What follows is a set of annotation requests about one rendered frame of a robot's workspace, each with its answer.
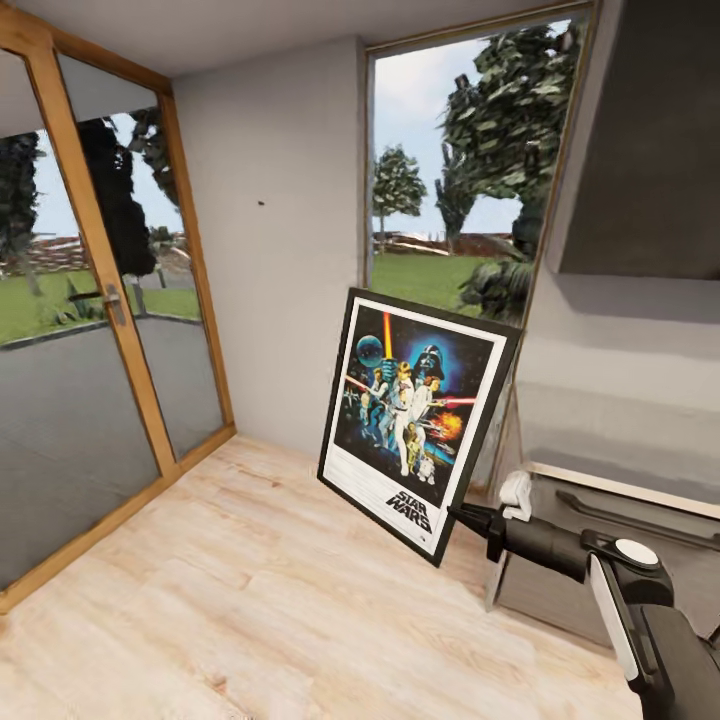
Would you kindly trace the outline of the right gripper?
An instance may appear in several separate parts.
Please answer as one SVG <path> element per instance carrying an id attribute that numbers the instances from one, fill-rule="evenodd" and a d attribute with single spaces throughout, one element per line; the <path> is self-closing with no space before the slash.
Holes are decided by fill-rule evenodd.
<path id="1" fill-rule="evenodd" d="M 450 516 L 488 539 L 486 558 L 499 561 L 503 549 L 550 569 L 556 525 L 530 516 L 529 521 L 503 517 L 507 504 L 496 508 L 463 503 L 448 506 Z"/>

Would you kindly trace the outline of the poster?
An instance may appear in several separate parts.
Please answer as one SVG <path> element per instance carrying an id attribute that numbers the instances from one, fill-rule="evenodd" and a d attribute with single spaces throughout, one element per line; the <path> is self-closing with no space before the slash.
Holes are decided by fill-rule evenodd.
<path id="1" fill-rule="evenodd" d="M 439 569 L 522 335 L 349 288 L 316 478 Z"/>

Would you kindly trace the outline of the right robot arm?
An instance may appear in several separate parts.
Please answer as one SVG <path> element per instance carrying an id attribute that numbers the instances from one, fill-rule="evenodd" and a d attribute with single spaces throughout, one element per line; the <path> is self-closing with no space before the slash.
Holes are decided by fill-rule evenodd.
<path id="1" fill-rule="evenodd" d="M 595 530 L 581 534 L 532 516 L 532 473 L 510 472 L 496 508 L 463 503 L 450 516 L 503 549 L 584 584 L 586 572 L 643 720 L 720 720 L 720 652 L 674 608 L 670 576 L 653 550 Z M 606 547 L 604 545 L 609 545 Z"/>

